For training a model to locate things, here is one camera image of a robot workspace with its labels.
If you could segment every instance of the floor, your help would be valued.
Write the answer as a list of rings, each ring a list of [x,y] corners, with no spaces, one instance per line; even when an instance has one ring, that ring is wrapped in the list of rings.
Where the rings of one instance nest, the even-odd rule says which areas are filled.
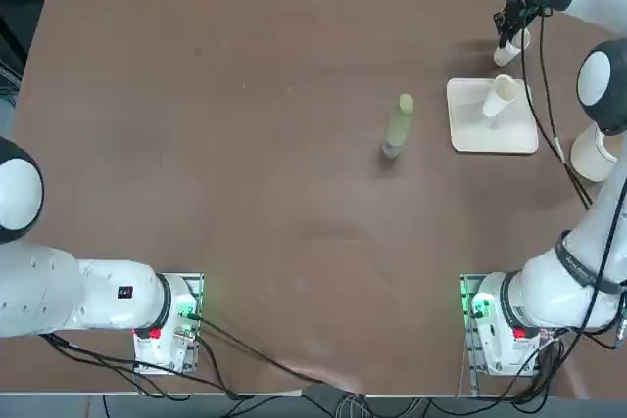
[[[334,411],[341,398],[339,391],[330,387],[314,387],[307,390],[307,396]],[[262,401],[255,398],[249,405]],[[371,408],[380,418],[391,418],[403,410],[410,402],[406,398],[374,398],[368,401]],[[438,404],[450,411],[462,412],[477,408],[476,402],[468,399],[438,399]],[[196,395],[182,403],[151,400],[136,395],[108,395],[107,404],[111,418],[218,418],[233,407],[233,402],[222,395]],[[604,418],[623,417],[625,403],[576,401],[566,399],[549,399],[547,405],[537,416],[543,418],[584,418],[595,414]],[[421,418],[424,405],[421,405],[411,415],[412,418]],[[29,418],[40,416],[60,416],[64,418],[106,418],[101,395],[3,395],[0,396],[0,417],[2,418]],[[508,405],[502,404],[490,411],[481,413],[484,418],[508,418],[521,416]],[[301,398],[285,397],[274,400],[257,410],[247,414],[251,418],[262,417],[292,417],[322,418],[326,416],[313,405]],[[344,411],[343,417],[348,418],[349,412]],[[446,416],[430,407],[428,418]]]

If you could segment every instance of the wire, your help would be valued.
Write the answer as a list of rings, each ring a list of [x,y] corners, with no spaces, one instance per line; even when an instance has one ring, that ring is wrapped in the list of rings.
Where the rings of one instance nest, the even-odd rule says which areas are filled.
[[[127,381],[129,384],[132,384],[139,392],[143,393],[144,395],[148,396],[149,398],[167,398],[171,401],[186,401],[190,398],[190,396],[188,397],[175,397],[172,395],[169,395],[168,393],[164,392],[163,389],[161,389],[152,379],[146,377],[145,375],[136,372],[132,369],[126,368],[126,367],[122,367],[122,366],[114,366],[109,364],[108,362],[106,362],[103,359],[100,358],[96,358],[96,361],[91,361],[89,359],[83,359],[80,357],[76,357],[73,354],[69,354],[67,351],[63,351],[61,349],[61,347],[59,345],[57,345],[55,343],[55,340],[53,340],[52,338],[48,338],[48,337],[54,337],[55,335],[42,335],[42,338],[53,348],[55,349],[60,355],[71,359],[75,362],[81,363],[81,364],[89,364],[89,365],[93,365],[96,367],[103,367],[106,369],[109,369],[115,373],[117,373],[118,375],[120,375],[125,381]],[[146,382],[148,382],[159,394],[155,395],[151,392],[148,392],[145,388],[143,388],[142,386],[140,386],[139,384],[137,384],[137,382],[133,381],[132,379],[130,379],[129,377],[125,376],[124,374],[122,374],[122,372],[125,372],[127,374],[131,374],[133,376],[139,377],[143,380],[145,380]]]
[[[242,397],[237,392],[227,387],[226,384],[224,383],[224,379],[222,379],[222,375],[219,372],[216,355],[214,354],[214,351],[212,350],[212,348],[209,346],[209,343],[207,343],[205,339],[203,339],[200,336],[198,336],[196,339],[198,340],[198,343],[200,343],[200,346],[203,347],[203,349],[209,355],[209,359],[211,360],[212,365],[214,366],[214,371],[216,371],[217,382],[224,389],[224,393],[226,394],[226,396],[228,396],[231,400],[241,399]]]
[[[525,50],[526,50],[525,44],[524,44],[524,41],[522,41],[521,49],[520,49],[520,63],[522,65],[522,81],[523,81],[523,84],[524,84],[523,88],[525,89],[525,96],[526,96],[527,102],[529,104],[529,109],[531,110],[531,115],[533,116],[534,121],[536,122],[536,126],[538,127],[538,130],[540,130],[540,134],[542,135],[543,139],[545,140],[545,142],[549,146],[549,149],[559,159],[559,161],[561,163],[563,163],[564,169],[566,171],[566,174],[567,174],[568,178],[570,179],[570,182],[571,182],[571,184],[572,184],[572,186],[573,186],[573,188],[575,190],[575,193],[577,194],[577,196],[581,200],[581,203],[584,206],[584,208],[586,210],[588,210],[589,203],[588,203],[588,200],[587,200],[586,196],[580,191],[579,185],[577,185],[577,182],[578,182],[577,177],[573,174],[572,170],[570,169],[570,166],[562,160],[558,150],[555,148],[554,143],[551,142],[551,140],[549,139],[547,131],[545,130],[545,128],[542,125],[542,123],[540,122],[540,119],[538,118],[538,114],[536,113],[536,110],[535,110],[535,108],[534,108],[534,106],[533,106],[533,104],[531,102],[531,96],[529,95],[529,82],[527,80],[527,68],[526,68],[526,61],[525,61],[525,56],[526,56],[525,55]]]
[[[442,413],[445,413],[445,414],[451,415],[451,416],[470,416],[470,415],[474,415],[474,414],[477,414],[477,413],[481,413],[482,411],[491,410],[492,408],[498,406],[499,404],[503,403],[504,401],[509,401],[506,396],[509,393],[509,391],[511,390],[511,388],[513,387],[513,385],[516,382],[516,380],[520,377],[520,374],[522,374],[522,371],[525,369],[525,367],[527,367],[527,364],[529,364],[529,362],[534,357],[536,357],[540,353],[540,351],[542,351],[544,348],[552,345],[555,341],[557,341],[557,338],[553,338],[553,339],[549,340],[548,342],[544,343],[543,345],[541,345],[540,347],[536,348],[529,355],[529,357],[525,360],[525,362],[522,363],[522,365],[520,366],[520,369],[518,369],[518,372],[516,372],[516,374],[513,376],[513,379],[511,379],[511,382],[509,382],[509,385],[507,386],[505,391],[501,395],[499,395],[497,398],[494,398],[494,402],[492,404],[488,405],[488,406],[477,408],[477,409],[471,410],[471,411],[465,411],[465,412],[457,413],[457,412],[454,412],[454,411],[445,410],[444,408],[440,407],[440,405],[438,405],[435,401],[433,401],[433,399],[430,399],[430,403],[435,408],[440,410]]]
[[[427,416],[427,411],[429,411],[429,407],[432,405],[431,403],[431,399],[429,398],[427,400],[427,406],[424,407],[424,411],[422,411],[422,417],[421,418],[426,418]]]
[[[239,408],[240,406],[242,406],[244,404],[246,400],[242,400],[238,403],[235,403],[235,406],[233,406],[230,410],[228,410],[226,412],[225,415],[222,415],[223,418],[228,418],[229,416],[233,416],[233,413],[235,413],[235,411],[237,410],[237,408]]]
[[[320,405],[319,403],[317,403],[315,400],[309,398],[306,395],[301,395],[301,398],[308,401],[309,403],[311,403],[313,406],[315,406],[318,410],[323,411],[325,415],[330,416],[331,418],[333,418],[333,414],[328,411],[326,408],[324,408],[322,405]]]
[[[361,397],[363,406],[365,407],[366,411],[370,414],[370,416],[372,416],[373,418],[401,418],[402,416],[407,415],[408,413],[411,413],[412,411],[415,410],[415,408],[420,404],[420,399],[419,398],[414,398],[411,403],[405,407],[405,409],[399,413],[396,413],[394,415],[379,415],[376,414],[372,411],[372,408],[370,408],[370,405],[368,404],[365,395],[363,395]]]
[[[588,335],[595,337],[598,335],[602,335],[603,333],[607,333],[609,330],[611,330],[612,328],[614,328],[616,326],[616,324],[618,323],[618,321],[620,320],[620,317],[622,315],[623,312],[623,308],[625,308],[625,301],[627,300],[627,292],[624,292],[620,295],[620,300],[618,301],[618,309],[616,310],[616,315],[614,315],[614,318],[612,318],[611,322],[609,322],[607,325],[605,325],[603,328],[601,328],[600,330],[594,331],[594,332],[587,332]]]
[[[235,418],[236,416],[243,415],[244,413],[251,412],[266,403],[270,403],[271,401],[279,400],[280,396],[271,396],[270,398],[266,398],[265,400],[260,401],[259,403],[251,406],[250,408],[246,408],[245,410],[238,411],[237,413],[233,413],[234,409],[229,411],[226,415],[222,415],[220,418]]]
[[[111,415],[109,414],[109,407],[107,406],[107,398],[102,395],[102,406],[105,409],[105,416],[107,418],[111,418]]]
[[[151,364],[149,362],[138,361],[136,359],[123,359],[123,358],[119,358],[119,357],[111,357],[111,356],[107,356],[106,354],[101,354],[99,352],[91,351],[89,349],[75,347],[75,346],[71,345],[70,342],[68,342],[67,340],[64,340],[63,338],[61,338],[61,337],[59,337],[58,335],[55,335],[55,334],[42,335],[41,337],[44,338],[44,340],[46,340],[48,342],[48,344],[51,345],[53,348],[57,347],[57,348],[55,348],[57,351],[59,351],[60,348],[69,349],[69,350],[77,352],[79,354],[90,356],[90,357],[92,357],[92,358],[94,358],[96,360],[103,360],[103,361],[106,361],[106,362],[114,362],[114,363],[119,363],[119,364],[128,364],[128,365],[131,365],[133,367],[144,366],[144,367],[148,367],[148,368],[152,368],[152,369],[158,369],[160,371],[168,372],[170,374],[173,374],[174,376],[181,377],[183,379],[187,379],[187,380],[192,381],[192,382],[197,382],[197,383],[200,383],[200,384],[205,384],[205,385],[208,385],[208,386],[212,386],[212,387],[214,387],[216,389],[221,390],[222,392],[225,392],[219,384],[216,384],[216,383],[214,383],[212,381],[208,381],[207,379],[202,379],[200,377],[190,376],[189,374],[185,374],[185,373],[182,373],[182,372],[172,371],[171,369],[168,369],[166,367],[160,366],[158,364]],[[93,364],[93,361],[88,361],[87,364]],[[134,373],[135,375],[141,376],[146,381],[151,382],[151,380],[149,378],[145,377],[141,373],[138,373],[136,371],[132,371],[131,373]]]
[[[200,315],[196,315],[194,313],[188,314],[187,318],[191,319],[191,320],[197,320],[199,322],[204,323],[205,325],[213,328],[214,330],[216,330],[217,332],[221,333],[222,335],[224,335],[226,338],[228,338],[229,340],[235,342],[237,345],[239,345],[240,347],[242,347],[243,349],[245,349],[246,351],[252,353],[253,355],[255,355],[256,357],[263,359],[264,361],[272,364],[274,367],[282,370],[283,372],[287,372],[288,374],[301,379],[303,381],[308,381],[314,384],[323,384],[322,381],[320,381],[319,379],[316,379],[314,377],[308,376],[307,374],[302,374],[300,372],[295,371],[294,369],[291,369],[287,366],[284,366],[283,364],[281,364],[280,362],[272,359],[271,357],[267,356],[266,354],[263,354],[262,352],[257,351],[254,348],[249,347],[248,345],[246,345],[244,342],[242,342],[239,338],[237,338],[235,335],[230,334],[229,332],[227,332],[226,330],[218,327],[215,323],[207,320],[206,318],[201,317]]]
[[[559,353],[557,354],[557,357],[560,357],[563,354],[563,348],[564,348],[563,343],[559,342]],[[549,350],[549,356],[550,356],[549,361],[553,362],[553,348]],[[542,409],[545,407],[545,405],[547,404],[547,400],[549,399],[549,387],[550,387],[550,384],[547,384],[547,386],[545,387],[545,395],[542,398],[542,401],[533,410],[526,410],[524,408],[520,408],[520,406],[515,403],[512,403],[511,406],[513,406],[520,413],[524,413],[526,415],[535,415],[536,413],[540,413]]]
[[[614,351],[615,349],[617,349],[617,347],[615,345],[606,345],[604,342],[602,342],[601,340],[599,340],[597,337],[595,337],[594,335],[591,335],[588,332],[584,332],[584,336],[588,339],[588,340],[592,340],[593,342],[595,342],[597,345],[599,345],[601,348],[605,348],[608,349],[610,351]]]
[[[540,15],[540,70],[542,72],[542,80],[544,82],[545,85],[545,96],[547,98],[547,111],[549,112],[549,123],[551,125],[551,133],[553,135],[554,138],[554,142],[555,142],[555,147],[558,148],[559,147],[559,153],[561,156],[563,156],[563,151],[561,150],[561,147],[559,145],[559,138],[557,137],[557,129],[555,127],[555,117],[553,114],[553,105],[551,102],[551,91],[549,89],[549,79],[547,76],[547,69],[545,66],[545,17],[546,14],[543,12]],[[567,162],[563,162],[564,166],[566,166],[566,172],[568,172],[568,169],[572,170],[572,167],[567,163]],[[583,196],[583,198],[586,200],[586,202],[588,203],[588,205],[592,204],[592,198],[590,197],[590,195],[588,194],[588,192],[586,191],[586,189],[584,188],[583,184],[580,182],[579,178],[576,177],[576,175],[573,172],[573,183],[579,188],[579,192],[581,193],[581,195]]]

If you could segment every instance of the white tray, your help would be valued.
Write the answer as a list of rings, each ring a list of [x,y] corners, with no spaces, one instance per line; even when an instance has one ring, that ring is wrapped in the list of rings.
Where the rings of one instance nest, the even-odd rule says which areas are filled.
[[[533,154],[538,150],[538,129],[524,93],[493,118],[481,111],[492,78],[452,78],[447,84],[451,142],[460,152]]]

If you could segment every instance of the bottle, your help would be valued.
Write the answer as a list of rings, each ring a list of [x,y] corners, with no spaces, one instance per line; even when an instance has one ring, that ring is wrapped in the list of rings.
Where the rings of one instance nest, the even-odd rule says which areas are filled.
[[[385,141],[382,150],[388,159],[396,158],[410,133],[411,116],[413,115],[413,98],[404,93],[399,97],[399,103],[388,121],[385,131]]]

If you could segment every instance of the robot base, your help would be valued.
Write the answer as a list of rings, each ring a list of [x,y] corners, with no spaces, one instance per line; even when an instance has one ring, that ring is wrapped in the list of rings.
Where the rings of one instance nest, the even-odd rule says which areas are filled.
[[[189,373],[196,370],[198,345],[195,342],[199,331],[197,321],[180,313],[200,314],[203,298],[204,276],[202,273],[163,273],[171,290],[168,320],[150,338],[139,338],[133,334],[135,360],[166,367],[171,371]],[[138,366],[141,374],[169,374],[151,367]]]
[[[515,376],[520,367],[540,344],[540,335],[532,338],[515,338],[507,324],[501,307],[501,284],[504,273],[462,275],[461,293],[466,317],[466,346],[471,373],[485,372],[490,375]],[[520,376],[533,376],[537,372],[536,361],[522,370]],[[471,377],[471,386],[476,377]]]

